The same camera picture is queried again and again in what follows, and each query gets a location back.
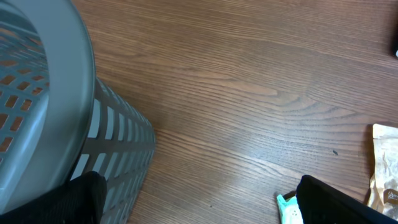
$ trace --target mint green plastic item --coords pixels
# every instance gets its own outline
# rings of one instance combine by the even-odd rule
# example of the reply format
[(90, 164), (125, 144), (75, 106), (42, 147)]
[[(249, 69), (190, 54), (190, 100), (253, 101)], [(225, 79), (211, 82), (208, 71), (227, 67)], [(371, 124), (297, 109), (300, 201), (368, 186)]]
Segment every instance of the mint green plastic item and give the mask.
[(278, 195), (276, 199), (282, 224), (303, 224), (303, 217), (296, 196), (285, 200), (283, 196)]

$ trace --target paper bag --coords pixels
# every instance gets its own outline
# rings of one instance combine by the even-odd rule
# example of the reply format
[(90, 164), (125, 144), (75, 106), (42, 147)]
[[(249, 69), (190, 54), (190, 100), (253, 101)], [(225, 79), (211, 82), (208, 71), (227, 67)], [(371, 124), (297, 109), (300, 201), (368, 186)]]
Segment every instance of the paper bag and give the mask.
[(374, 175), (368, 206), (398, 221), (398, 129), (373, 125)]

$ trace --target gray plastic laundry basket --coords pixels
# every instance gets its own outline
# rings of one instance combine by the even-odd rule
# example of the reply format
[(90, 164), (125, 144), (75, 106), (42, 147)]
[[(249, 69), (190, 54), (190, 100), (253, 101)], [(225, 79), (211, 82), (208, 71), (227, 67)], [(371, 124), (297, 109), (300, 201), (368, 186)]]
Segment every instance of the gray plastic laundry basket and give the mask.
[(89, 170), (102, 223), (125, 223), (155, 149), (150, 122), (95, 77), (69, 0), (0, 0), (0, 214)]

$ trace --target wooden floor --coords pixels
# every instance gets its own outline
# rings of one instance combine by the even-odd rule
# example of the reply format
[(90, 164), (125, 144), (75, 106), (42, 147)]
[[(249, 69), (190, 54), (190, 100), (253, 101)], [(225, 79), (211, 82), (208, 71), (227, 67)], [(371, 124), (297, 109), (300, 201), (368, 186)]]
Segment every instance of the wooden floor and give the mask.
[(129, 223), (278, 223), (303, 174), (364, 200), (371, 125), (398, 120), (398, 1), (74, 3), (98, 76), (155, 127)]

